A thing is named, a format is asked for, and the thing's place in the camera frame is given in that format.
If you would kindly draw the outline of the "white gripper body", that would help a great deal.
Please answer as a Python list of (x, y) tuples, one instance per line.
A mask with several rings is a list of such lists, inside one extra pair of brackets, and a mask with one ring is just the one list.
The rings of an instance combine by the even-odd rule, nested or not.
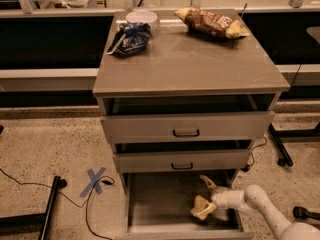
[(229, 189), (218, 186), (211, 191), (211, 200), (217, 208), (227, 209), (229, 207)]

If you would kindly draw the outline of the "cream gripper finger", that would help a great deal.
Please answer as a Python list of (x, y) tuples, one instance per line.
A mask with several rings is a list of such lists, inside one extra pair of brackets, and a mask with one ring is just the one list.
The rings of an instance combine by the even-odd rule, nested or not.
[(200, 175), (200, 179), (205, 182), (209, 191), (213, 191), (217, 187), (217, 185), (205, 175)]
[(213, 203), (208, 203), (207, 201), (196, 202), (191, 209), (191, 214), (200, 220), (205, 220), (215, 209), (216, 206)]

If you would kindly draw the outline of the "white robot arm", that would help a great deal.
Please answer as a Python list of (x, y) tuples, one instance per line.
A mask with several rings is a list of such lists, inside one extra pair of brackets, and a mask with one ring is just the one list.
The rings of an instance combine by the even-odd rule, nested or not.
[(272, 203), (259, 185), (249, 185), (245, 190), (235, 190), (216, 185), (209, 177), (200, 175), (210, 193), (207, 200), (197, 195), (191, 214), (205, 220), (217, 209), (234, 209), (246, 215), (260, 214), (276, 240), (320, 240), (320, 230), (304, 222), (291, 223)]

